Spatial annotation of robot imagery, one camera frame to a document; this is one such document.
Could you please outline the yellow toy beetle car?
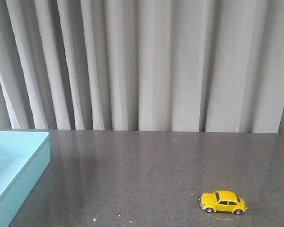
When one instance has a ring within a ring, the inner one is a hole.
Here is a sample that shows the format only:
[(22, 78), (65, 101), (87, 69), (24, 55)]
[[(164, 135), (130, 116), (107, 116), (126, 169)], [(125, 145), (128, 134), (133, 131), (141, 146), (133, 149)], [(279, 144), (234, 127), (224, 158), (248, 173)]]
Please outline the yellow toy beetle car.
[(207, 213), (230, 212), (236, 215), (246, 212), (245, 200), (235, 192), (218, 190), (213, 193), (203, 193), (199, 197), (199, 204), (202, 210)]

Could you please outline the light blue box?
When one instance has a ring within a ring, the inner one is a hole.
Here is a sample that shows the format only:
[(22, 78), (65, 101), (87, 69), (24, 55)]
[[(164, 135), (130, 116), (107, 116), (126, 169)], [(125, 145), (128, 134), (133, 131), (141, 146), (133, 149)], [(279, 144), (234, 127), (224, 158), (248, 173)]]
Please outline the light blue box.
[(51, 161), (48, 132), (0, 131), (0, 227), (7, 227)]

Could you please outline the grey pleated curtain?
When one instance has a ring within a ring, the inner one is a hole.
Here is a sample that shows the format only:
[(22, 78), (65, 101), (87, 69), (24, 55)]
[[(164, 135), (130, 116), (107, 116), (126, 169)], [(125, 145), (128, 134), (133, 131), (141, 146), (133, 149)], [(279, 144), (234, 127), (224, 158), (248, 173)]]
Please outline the grey pleated curtain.
[(284, 132), (284, 0), (0, 0), (0, 129)]

